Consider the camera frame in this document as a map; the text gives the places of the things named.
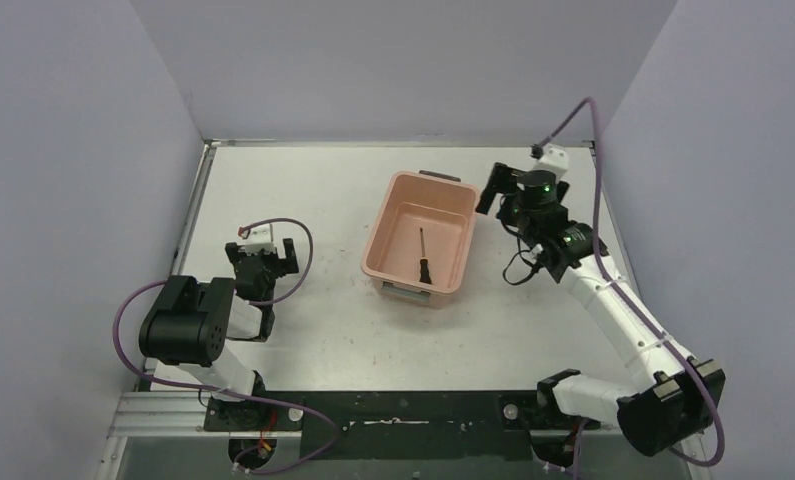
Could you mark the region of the black yellow screwdriver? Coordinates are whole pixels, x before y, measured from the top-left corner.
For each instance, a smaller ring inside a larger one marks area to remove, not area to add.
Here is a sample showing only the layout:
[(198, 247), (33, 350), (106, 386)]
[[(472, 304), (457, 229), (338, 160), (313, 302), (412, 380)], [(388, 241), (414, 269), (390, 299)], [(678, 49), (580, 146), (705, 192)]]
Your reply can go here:
[(429, 268), (429, 259), (426, 255), (426, 243), (425, 243), (425, 236), (424, 236), (424, 229), (419, 229), (419, 239), (420, 239), (420, 260), (419, 260), (419, 281), (424, 284), (431, 285), (431, 273)]

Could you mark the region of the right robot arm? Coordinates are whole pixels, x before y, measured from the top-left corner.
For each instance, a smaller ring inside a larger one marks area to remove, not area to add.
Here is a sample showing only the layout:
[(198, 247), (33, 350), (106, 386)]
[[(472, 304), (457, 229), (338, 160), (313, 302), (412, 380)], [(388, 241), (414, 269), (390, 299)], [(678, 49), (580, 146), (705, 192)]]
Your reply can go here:
[(562, 200), (568, 185), (551, 171), (522, 171), (496, 163), (475, 208), (496, 215), (530, 254), (533, 273), (545, 270), (574, 297), (614, 348), (630, 386), (591, 378), (576, 369), (537, 384), (536, 413), (558, 429), (574, 417), (619, 428), (645, 456), (723, 426), (718, 403), (726, 376), (714, 360), (701, 361), (674, 341), (617, 269), (593, 225), (576, 222)]

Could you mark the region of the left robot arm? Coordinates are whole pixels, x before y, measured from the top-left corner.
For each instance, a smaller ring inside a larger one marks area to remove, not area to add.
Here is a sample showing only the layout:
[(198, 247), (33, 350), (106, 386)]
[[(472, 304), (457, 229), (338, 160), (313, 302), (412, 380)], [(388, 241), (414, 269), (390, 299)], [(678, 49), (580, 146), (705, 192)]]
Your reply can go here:
[(174, 275), (164, 283), (139, 332), (146, 357), (194, 377), (212, 397), (232, 402), (230, 417), (246, 431), (262, 428), (270, 404), (262, 376), (245, 366), (226, 345), (229, 340), (263, 343), (272, 334), (277, 280), (300, 272), (294, 241), (229, 242), (224, 251), (233, 276), (208, 283)]

